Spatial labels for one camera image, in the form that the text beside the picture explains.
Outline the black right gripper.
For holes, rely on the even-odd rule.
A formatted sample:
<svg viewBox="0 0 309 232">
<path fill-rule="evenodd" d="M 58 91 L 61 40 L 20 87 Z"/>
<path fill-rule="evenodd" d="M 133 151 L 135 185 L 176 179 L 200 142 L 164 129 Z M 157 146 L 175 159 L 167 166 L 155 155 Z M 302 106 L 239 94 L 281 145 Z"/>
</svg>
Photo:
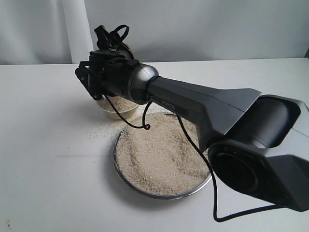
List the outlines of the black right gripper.
<svg viewBox="0 0 309 232">
<path fill-rule="evenodd" d="M 103 25 L 94 29 L 99 50 L 89 52 L 88 70 L 91 73 L 102 73 L 114 64 L 135 64 L 135 59 L 127 59 L 120 48 L 110 48 L 110 34 Z"/>
</svg>

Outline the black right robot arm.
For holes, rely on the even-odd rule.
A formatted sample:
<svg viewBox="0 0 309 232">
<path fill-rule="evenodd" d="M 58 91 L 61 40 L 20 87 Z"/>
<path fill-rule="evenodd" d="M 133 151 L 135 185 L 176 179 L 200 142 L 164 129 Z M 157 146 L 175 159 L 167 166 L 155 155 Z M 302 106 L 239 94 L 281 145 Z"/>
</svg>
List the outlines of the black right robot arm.
<svg viewBox="0 0 309 232">
<path fill-rule="evenodd" d="M 233 190 L 298 212 L 309 208 L 309 109 L 251 88 L 216 89 L 161 77 L 124 44 L 129 27 L 95 29 L 89 54 L 92 98 L 156 103 L 197 127 L 211 170 Z"/>
</svg>

